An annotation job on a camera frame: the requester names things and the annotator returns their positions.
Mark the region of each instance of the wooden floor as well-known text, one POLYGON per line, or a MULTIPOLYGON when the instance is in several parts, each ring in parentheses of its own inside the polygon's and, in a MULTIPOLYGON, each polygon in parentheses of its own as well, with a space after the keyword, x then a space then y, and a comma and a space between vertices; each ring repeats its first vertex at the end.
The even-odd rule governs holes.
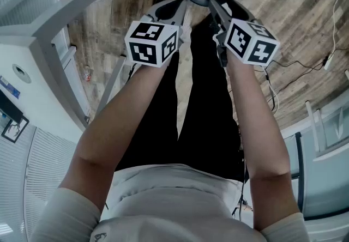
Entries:
MULTIPOLYGON (((330 54, 333 48, 333 5, 335 0, 237 0, 247 7, 281 41, 275 60, 282 64, 299 60, 314 66, 330 54)), ((72 44, 77 46, 79 70, 89 65, 92 80, 84 88, 92 107, 97 109, 105 85, 118 56, 124 50, 124 36, 130 23, 152 5, 153 0, 97 0, 69 24, 72 44)), ((335 11, 338 48, 349 47, 349 0, 339 0, 335 11)), ((190 4, 185 18, 184 39, 177 75, 178 128, 182 127, 191 88, 190 26, 198 23, 208 11, 190 4)), ((328 71, 312 71, 280 91, 280 108, 276 118, 285 128, 306 117, 305 102, 314 109, 330 102, 349 86, 344 71, 349 68, 349 51, 336 51, 328 71)), ((308 71, 299 64, 283 68, 275 63, 268 67, 272 86, 278 92, 308 71)), ((257 72, 262 89, 270 99, 262 73, 257 72)))

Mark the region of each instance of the black pants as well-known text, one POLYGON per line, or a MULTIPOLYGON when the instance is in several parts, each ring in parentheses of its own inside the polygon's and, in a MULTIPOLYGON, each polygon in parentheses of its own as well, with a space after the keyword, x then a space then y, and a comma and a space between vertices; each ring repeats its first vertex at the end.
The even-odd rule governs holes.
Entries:
POLYGON ((243 153, 232 101, 216 44, 205 32, 192 34, 192 89, 178 138, 176 52, 116 170, 150 164, 185 164, 243 181, 243 153))

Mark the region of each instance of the black cable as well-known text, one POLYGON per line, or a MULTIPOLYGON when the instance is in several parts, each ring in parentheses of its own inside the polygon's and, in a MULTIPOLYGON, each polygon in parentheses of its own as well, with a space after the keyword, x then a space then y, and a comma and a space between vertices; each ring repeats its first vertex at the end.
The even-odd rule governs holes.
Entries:
POLYGON ((242 201, 244 200, 244 187, 245 187, 245 182, 246 182, 246 171, 247 171, 247 166, 246 166, 246 160, 245 160, 245 157, 244 157, 244 180, 242 182, 241 198, 240 198, 240 210, 239 210, 239 219, 240 219, 240 221, 241 221, 242 201))
POLYGON ((319 69, 315 69, 315 68, 313 68, 313 67, 311 67, 311 66, 306 66, 306 65, 303 65, 300 61, 298 61, 298 60, 296 60, 296 61, 293 61, 292 63, 290 63, 290 64, 287 64, 287 65, 282 65, 282 64, 280 64, 279 62, 277 62, 277 61, 275 61, 275 60, 272 60, 272 62, 274 62, 274 63, 276 63, 276 64, 278 64, 278 65, 281 65, 283 68, 287 68, 287 67, 289 67, 290 65, 293 65, 293 64, 296 64, 296 63, 298 63, 298 64, 300 64, 301 66, 303 66, 303 67, 305 67, 305 68, 307 68, 307 69, 312 69, 312 70, 321 70, 321 68, 319 68, 319 69))
POLYGON ((318 67, 319 65, 323 65, 323 64, 324 64, 324 62, 321 62, 320 64, 317 64, 313 69, 311 69, 311 70, 309 70, 309 71, 307 71, 307 72, 301 74, 301 75, 298 76, 295 80, 293 80, 293 81, 291 81, 289 84, 287 84, 285 87, 282 87, 282 88, 277 92, 277 94, 279 94, 281 91, 285 90, 285 89, 286 89, 289 85, 291 85, 292 83, 295 83, 297 80, 299 80, 299 79, 300 79, 301 77, 303 77, 304 75, 306 75, 306 74, 312 72, 313 70, 317 70, 316 67, 318 67))
POLYGON ((134 72, 134 70, 135 70, 135 67, 136 67, 136 64, 134 64, 134 65, 132 66, 132 69, 130 70, 130 73, 129 73, 129 78, 127 79, 126 82, 129 82, 129 80, 131 79, 131 76, 132 76, 132 74, 133 74, 133 72, 134 72))
POLYGON ((270 95, 272 96, 272 99, 273 99, 273 109, 272 109, 272 112, 274 111, 275 109, 275 99, 274 99, 274 94, 273 94, 273 90, 272 88, 270 87, 272 85, 272 83, 270 82, 270 77, 269 77, 269 73, 267 72, 267 69, 264 69, 264 71, 266 72, 266 80, 269 82, 269 91, 270 91, 270 95))
POLYGON ((237 209, 239 209, 239 208, 238 208, 238 207, 235 207, 233 213, 231 214, 232 216, 234 216, 234 218, 235 218, 235 212, 236 212, 237 209))
POLYGON ((329 61, 332 57, 333 57, 333 54, 337 51, 337 50, 340 50, 340 51, 347 51, 349 50, 349 48, 336 48, 333 53, 331 53, 330 55, 328 55, 327 59, 326 59, 326 62, 329 61))

